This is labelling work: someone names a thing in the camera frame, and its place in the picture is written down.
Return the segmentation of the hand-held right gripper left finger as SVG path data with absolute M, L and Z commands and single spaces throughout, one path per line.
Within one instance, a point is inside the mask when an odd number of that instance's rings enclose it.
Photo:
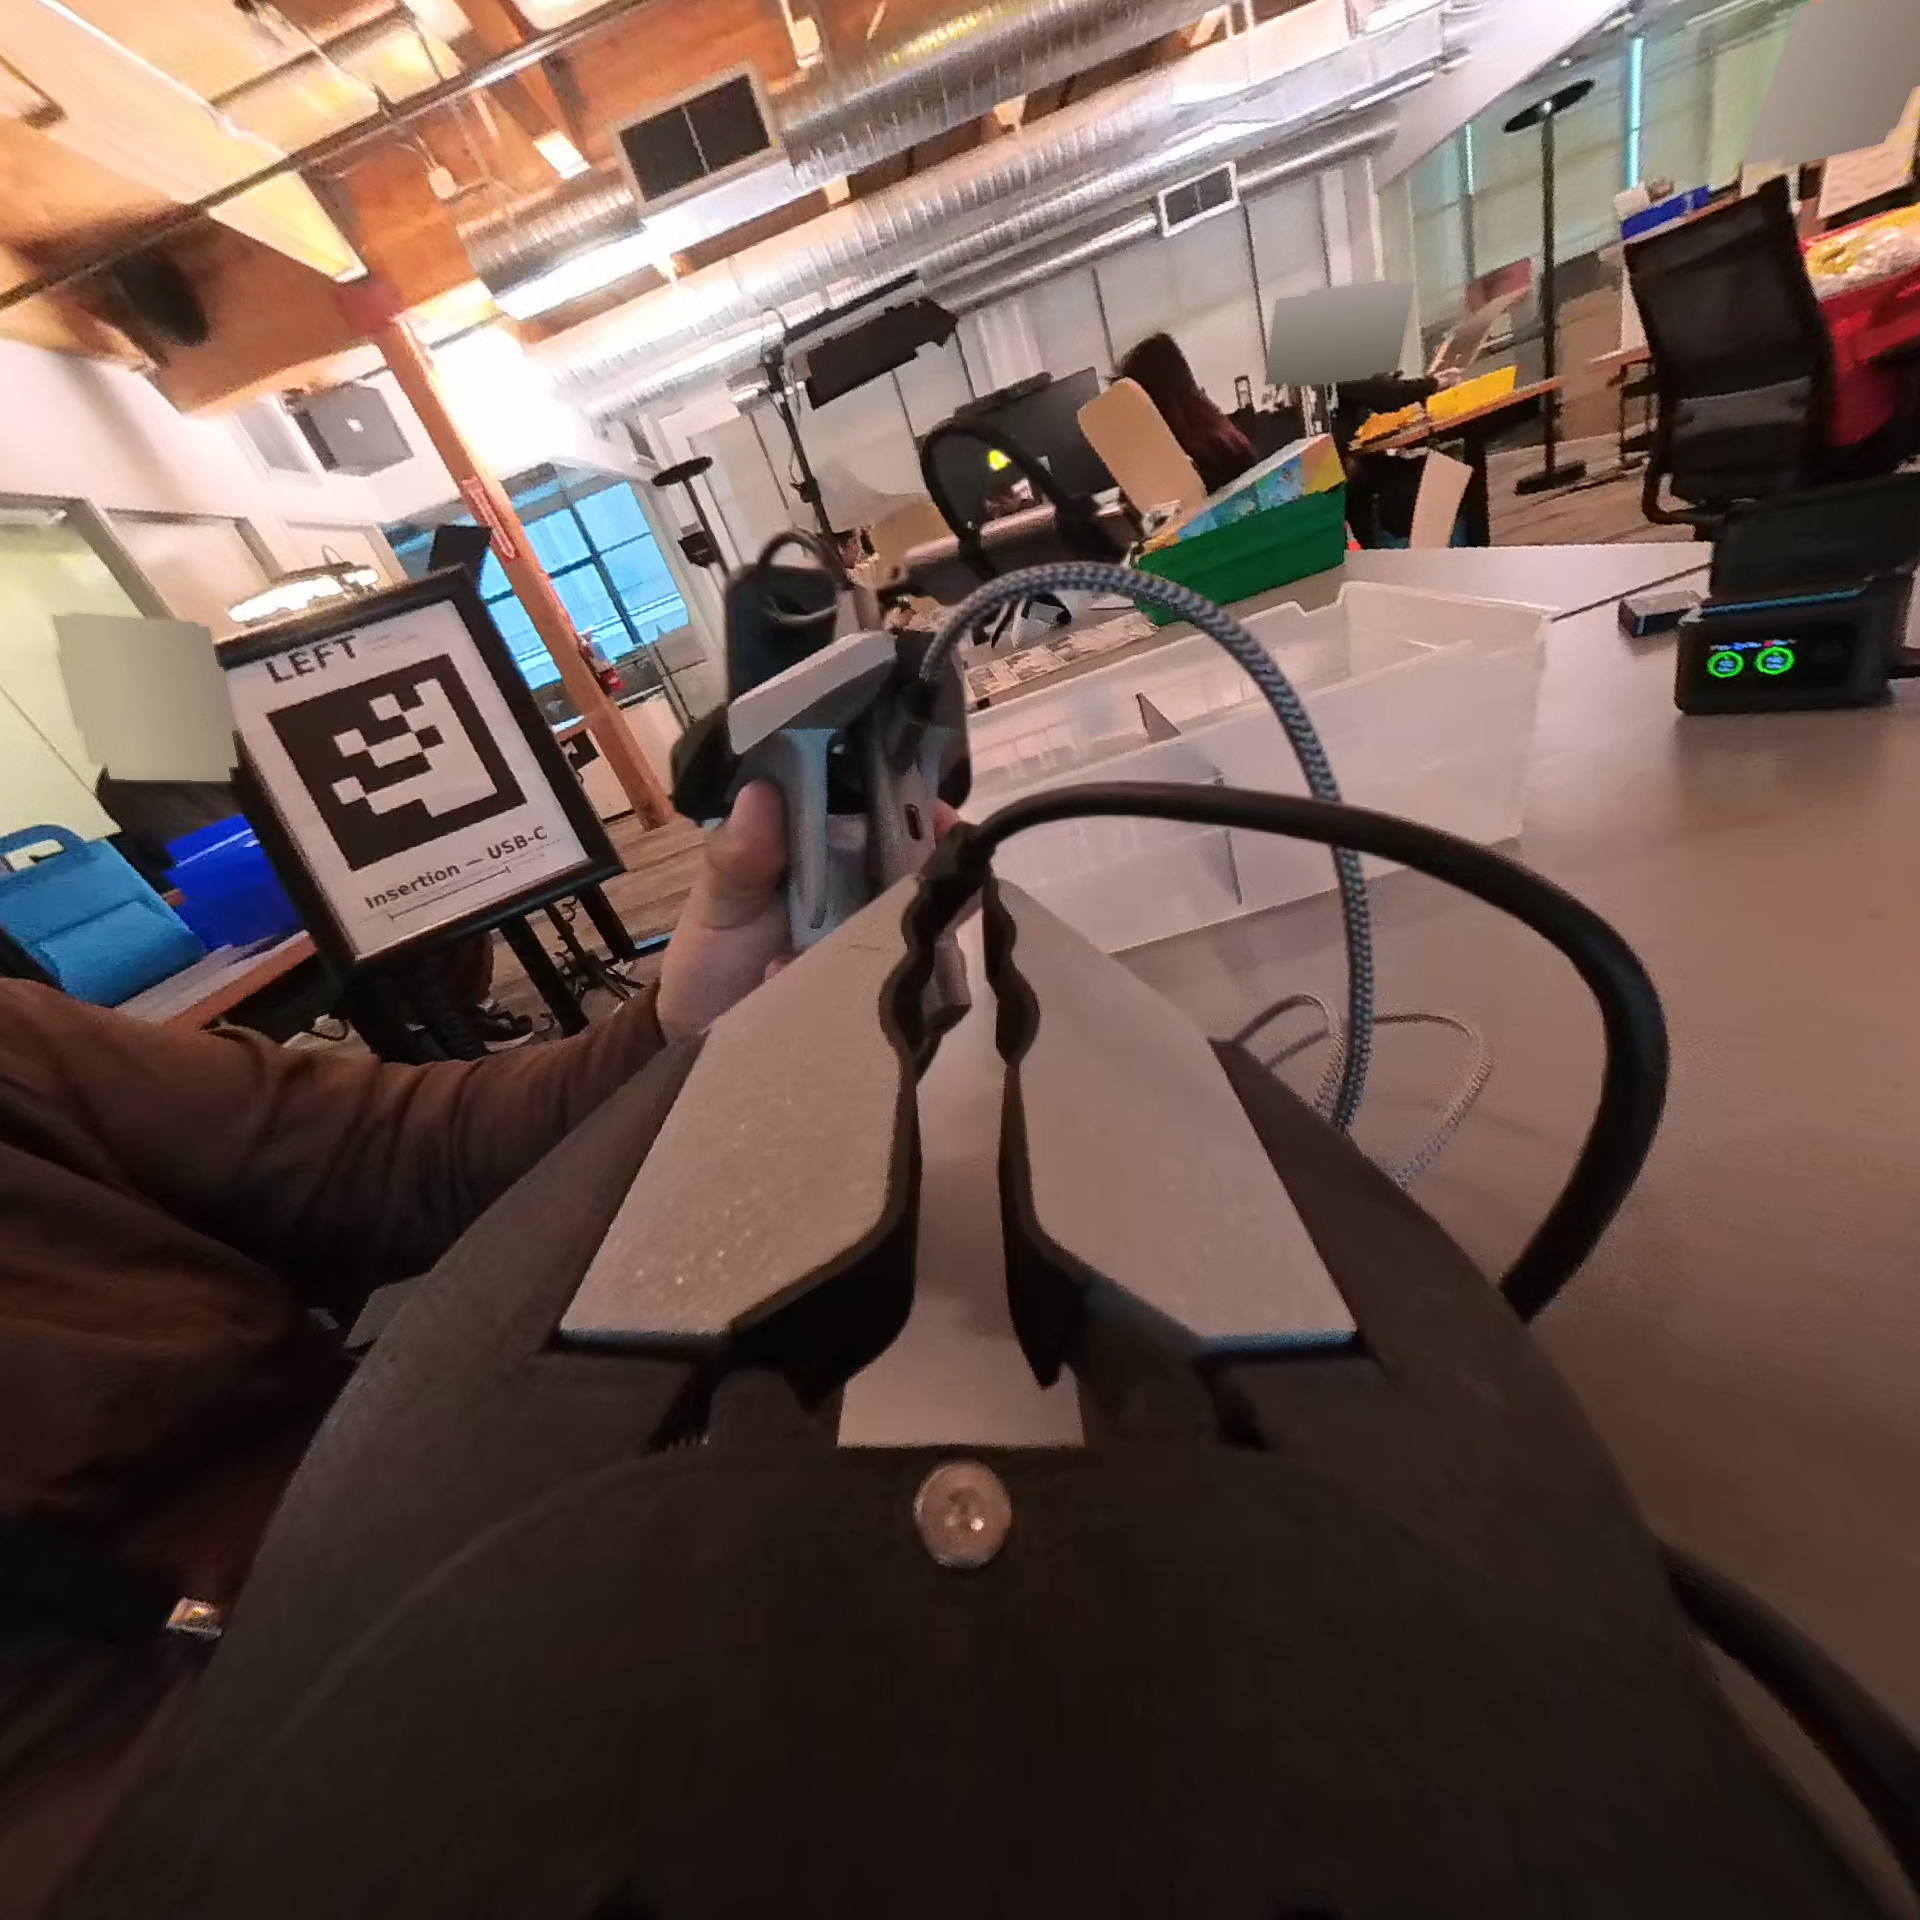
M 940 1047 L 921 877 L 714 1019 L 554 1344 L 843 1388 L 918 1287 L 918 1092 Z

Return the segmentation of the black computer monitor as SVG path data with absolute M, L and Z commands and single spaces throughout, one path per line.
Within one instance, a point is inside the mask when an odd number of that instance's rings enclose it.
M 994 434 L 994 445 L 963 444 L 957 449 L 961 489 L 983 499 L 1038 499 L 1008 449 L 1008 444 L 1018 444 L 1066 494 L 1097 498 L 1116 492 L 1111 472 L 1081 428 L 1081 409 L 1100 394 L 1100 372 L 1086 367 L 1060 378 L 1038 375 L 961 405 L 953 419 L 977 422 Z

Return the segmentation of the person's torso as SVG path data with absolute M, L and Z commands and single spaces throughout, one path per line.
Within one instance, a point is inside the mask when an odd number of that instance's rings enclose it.
M 340 1215 L 4 1159 L 4 1915 L 41 1918 L 193 1692 L 343 1362 Z

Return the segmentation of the person's left hand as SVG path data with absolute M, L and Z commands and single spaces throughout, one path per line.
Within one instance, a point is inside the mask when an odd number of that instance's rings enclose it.
M 700 869 L 663 948 L 656 1011 L 670 1044 L 703 1035 L 793 961 L 787 807 L 747 782 L 707 831 Z

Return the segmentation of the blue bag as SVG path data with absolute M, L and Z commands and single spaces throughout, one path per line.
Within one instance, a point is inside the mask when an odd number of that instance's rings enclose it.
M 4 977 L 114 1008 L 206 961 L 203 941 L 107 841 L 4 837 Z

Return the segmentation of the black charger with green rings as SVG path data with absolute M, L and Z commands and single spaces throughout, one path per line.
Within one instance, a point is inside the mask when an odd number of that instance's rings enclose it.
M 1707 601 L 1683 614 L 1686 717 L 1854 711 L 1917 674 L 1917 472 L 1737 505 L 1716 534 Z

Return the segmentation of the colourful box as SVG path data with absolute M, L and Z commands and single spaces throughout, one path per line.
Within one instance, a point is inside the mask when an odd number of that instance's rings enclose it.
M 1207 494 L 1193 514 L 1178 521 L 1166 541 L 1200 541 L 1241 521 L 1270 514 L 1297 499 L 1324 499 L 1341 494 L 1346 465 L 1333 434 L 1300 437 L 1263 464 L 1246 468 L 1230 485 Z

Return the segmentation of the grey wall-mounted box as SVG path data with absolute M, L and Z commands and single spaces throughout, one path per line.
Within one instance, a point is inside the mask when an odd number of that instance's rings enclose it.
M 330 474 L 378 478 L 416 458 L 394 409 L 373 382 L 296 394 L 284 412 Z

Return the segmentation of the black arched object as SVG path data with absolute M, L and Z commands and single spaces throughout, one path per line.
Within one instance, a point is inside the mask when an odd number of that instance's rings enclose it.
M 1044 562 L 1124 558 L 1093 494 L 1073 494 L 1038 451 L 986 419 L 947 419 L 921 445 L 927 498 L 977 579 Z

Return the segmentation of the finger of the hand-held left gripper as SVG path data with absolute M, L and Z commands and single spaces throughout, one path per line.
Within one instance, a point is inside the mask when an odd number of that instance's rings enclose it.
M 858 632 L 787 665 L 730 704 L 730 747 L 748 757 L 778 734 L 836 734 L 860 719 L 898 672 L 894 635 Z
M 957 649 L 894 644 L 886 687 L 886 798 L 968 799 L 968 687 Z

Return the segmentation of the black office chair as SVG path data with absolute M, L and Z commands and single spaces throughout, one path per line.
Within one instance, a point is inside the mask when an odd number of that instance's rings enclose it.
M 1831 464 L 1836 344 L 1787 177 L 1623 245 L 1656 372 L 1644 514 L 1707 537 Z

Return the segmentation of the pendant lamp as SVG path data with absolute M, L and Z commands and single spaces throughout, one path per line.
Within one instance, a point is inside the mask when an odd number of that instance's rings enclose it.
M 306 562 L 276 578 L 246 601 L 227 609 L 227 621 L 238 628 L 268 625 L 286 617 L 304 617 L 343 601 L 358 601 L 380 592 L 387 575 L 370 561 L 348 561 L 333 547 L 320 549 L 320 562 Z

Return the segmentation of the tan cardboard sheet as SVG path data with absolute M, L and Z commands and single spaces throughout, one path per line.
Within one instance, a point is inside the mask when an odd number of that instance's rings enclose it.
M 1137 381 L 1117 378 L 1074 419 L 1140 518 L 1190 518 L 1207 502 L 1208 489 L 1194 461 Z

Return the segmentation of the silver ventilation duct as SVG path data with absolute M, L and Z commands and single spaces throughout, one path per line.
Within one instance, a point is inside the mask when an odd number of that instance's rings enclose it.
M 1100 205 L 1151 195 L 1233 152 L 1307 132 L 1384 82 L 1384 47 L 1350 47 L 1263 85 L 1237 82 L 1200 102 L 1121 88 L 1093 102 L 840 205 L 743 249 L 670 289 L 533 344 L 530 364 L 571 405 L 614 412 L 620 381 L 677 388 L 707 348 L 743 334 L 757 345 L 773 314 L 814 314 L 903 275 L 961 275 L 976 257 L 1020 249 Z

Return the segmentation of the black studio light panel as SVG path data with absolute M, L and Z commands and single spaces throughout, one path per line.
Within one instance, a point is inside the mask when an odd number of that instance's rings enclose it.
M 823 482 L 803 444 L 796 391 L 821 409 L 851 397 L 878 378 L 891 378 L 923 348 L 947 345 L 957 334 L 957 314 L 918 289 L 911 275 L 886 279 L 880 289 L 830 305 L 808 321 L 787 321 L 764 311 L 761 375 L 773 399 L 797 498 L 821 537 L 837 541 Z

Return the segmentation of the green crate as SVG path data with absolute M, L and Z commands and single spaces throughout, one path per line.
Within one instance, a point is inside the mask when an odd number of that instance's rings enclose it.
M 1136 569 L 1233 609 L 1338 572 L 1350 552 L 1346 489 L 1304 494 L 1194 537 L 1144 549 Z

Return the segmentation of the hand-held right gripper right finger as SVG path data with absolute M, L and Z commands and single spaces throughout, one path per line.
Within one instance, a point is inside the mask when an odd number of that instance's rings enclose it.
M 1013 884 L 981 907 L 998 1195 L 1036 1379 L 1097 1332 L 1190 1372 L 1338 1355 L 1358 1321 L 1203 1029 Z

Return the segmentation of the blue plastic bin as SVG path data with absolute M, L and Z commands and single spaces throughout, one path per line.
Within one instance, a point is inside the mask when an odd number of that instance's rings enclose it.
M 167 884 L 181 894 L 183 927 L 210 951 L 277 947 L 304 935 L 301 909 L 246 815 L 168 841 Z

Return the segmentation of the person's left forearm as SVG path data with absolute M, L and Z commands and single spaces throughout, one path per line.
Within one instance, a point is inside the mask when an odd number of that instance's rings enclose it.
M 398 1067 L 4 984 L 4 1359 L 254 1357 L 404 1279 L 663 1048 L 656 999 L 516 1057 Z

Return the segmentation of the framed marker sign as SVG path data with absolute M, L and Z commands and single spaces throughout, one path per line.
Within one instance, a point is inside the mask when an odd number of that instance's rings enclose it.
M 214 651 L 234 789 L 346 974 L 496 932 L 624 865 L 457 569 Z

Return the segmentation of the black easel stand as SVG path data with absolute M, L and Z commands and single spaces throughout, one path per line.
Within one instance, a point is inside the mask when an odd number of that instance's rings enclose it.
M 588 1025 L 588 997 L 631 1004 L 670 932 L 636 935 L 603 887 L 348 968 L 337 1018 L 387 1064 L 477 1064 Z

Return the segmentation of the clear plastic bin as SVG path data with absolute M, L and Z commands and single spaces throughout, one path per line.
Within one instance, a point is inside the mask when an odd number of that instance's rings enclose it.
M 1544 605 L 1354 582 L 1324 609 L 1276 605 L 1246 625 L 1304 697 L 1346 802 L 1484 845 L 1520 837 L 1553 625 Z M 1254 684 L 1208 637 L 1176 628 L 1086 674 L 993 695 L 968 717 L 968 747 L 963 815 L 976 824 L 1081 782 L 1307 795 Z M 994 871 L 1111 954 L 1336 889 L 1317 845 L 1133 817 L 1038 829 Z

